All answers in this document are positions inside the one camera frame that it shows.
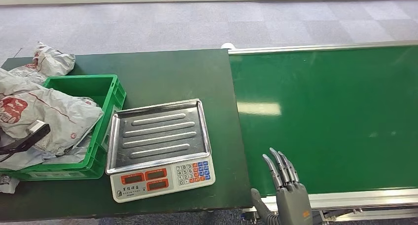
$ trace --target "plastic bag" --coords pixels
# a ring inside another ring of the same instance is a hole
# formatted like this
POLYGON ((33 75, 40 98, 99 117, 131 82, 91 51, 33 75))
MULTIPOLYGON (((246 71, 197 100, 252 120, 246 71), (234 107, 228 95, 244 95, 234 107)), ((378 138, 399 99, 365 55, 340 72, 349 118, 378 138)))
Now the plastic bag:
MULTIPOLYGON (((15 142, 16 140, 8 136, 4 131, 0 130, 0 147, 6 146, 15 142)), ((10 170, 20 170, 29 166, 37 165, 44 162, 46 159, 56 158, 55 154, 47 153, 35 147, 30 147, 27 151, 13 154, 7 160, 0 162, 0 168, 10 170)))
POLYGON ((32 63, 17 67, 10 73, 41 85, 48 76, 67 75, 74 63, 74 54, 64 54, 38 41, 32 63))
POLYGON ((23 77, 0 69, 0 92, 12 94, 0 99, 0 127, 9 136, 20 139, 27 136, 26 129, 34 121, 48 123, 51 132, 34 145, 42 151, 63 155, 65 149, 84 138, 103 114, 91 99, 72 97, 36 84, 29 90, 20 84, 27 84, 23 77))
POLYGON ((7 175, 0 175, 0 192, 14 194, 19 180, 7 175))
POLYGON ((63 156, 59 156, 54 159, 49 159, 43 162, 43 164, 58 164, 58 163, 78 163, 83 161, 86 157, 87 150, 89 148, 91 136, 87 135, 77 146, 74 146, 71 150, 65 153, 63 156))

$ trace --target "stainless steel tray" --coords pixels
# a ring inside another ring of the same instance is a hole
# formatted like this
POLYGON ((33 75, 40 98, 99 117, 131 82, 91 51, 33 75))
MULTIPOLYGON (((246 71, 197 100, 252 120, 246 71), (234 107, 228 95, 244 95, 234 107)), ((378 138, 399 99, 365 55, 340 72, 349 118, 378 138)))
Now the stainless steel tray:
POLYGON ((211 154, 198 99, 116 112, 106 174, 207 157, 211 154))

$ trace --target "gray carpet floor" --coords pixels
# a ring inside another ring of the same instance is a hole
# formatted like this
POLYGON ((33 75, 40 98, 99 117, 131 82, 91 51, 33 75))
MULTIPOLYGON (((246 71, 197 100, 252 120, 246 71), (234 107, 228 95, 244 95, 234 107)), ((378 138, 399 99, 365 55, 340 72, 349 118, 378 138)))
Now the gray carpet floor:
MULTIPOLYGON (((0 64, 9 57, 32 56, 37 40, 75 54, 219 48, 225 42, 257 48, 418 40, 418 0, 0 6, 0 20, 0 64)), ((239 210, 225 210, 8 225, 26 224, 248 223, 240 220, 239 210)), ((413 225, 418 219, 341 224, 413 225)))

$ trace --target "electronic scale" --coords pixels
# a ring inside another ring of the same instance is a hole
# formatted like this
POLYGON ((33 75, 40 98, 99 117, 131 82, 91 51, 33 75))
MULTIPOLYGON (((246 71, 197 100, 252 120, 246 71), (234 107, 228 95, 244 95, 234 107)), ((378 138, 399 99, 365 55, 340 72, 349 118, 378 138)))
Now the electronic scale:
POLYGON ((202 102, 192 99, 116 112, 106 174, 118 203, 213 184, 202 102))

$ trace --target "digital display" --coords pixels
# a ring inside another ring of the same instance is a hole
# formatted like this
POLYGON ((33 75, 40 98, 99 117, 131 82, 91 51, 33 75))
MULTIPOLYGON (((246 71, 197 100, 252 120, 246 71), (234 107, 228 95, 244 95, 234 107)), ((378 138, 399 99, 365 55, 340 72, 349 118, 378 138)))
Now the digital display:
POLYGON ((149 190, 150 191, 160 189, 160 188, 165 188, 165 187, 167 187, 167 182, 166 181, 149 184, 149 190))
POLYGON ((150 180, 150 179, 155 179, 155 178, 160 178, 160 177, 164 177, 164 176, 165 176, 164 171, 159 171, 159 172, 151 172, 151 173, 148 173, 148 174, 146 175, 146 177, 147 177, 147 179, 148 179, 148 180, 150 180))
POLYGON ((143 181, 142 179, 142 175, 137 175, 137 176, 133 176, 133 177, 126 177, 125 178, 125 183, 133 183, 133 182, 140 182, 143 181))

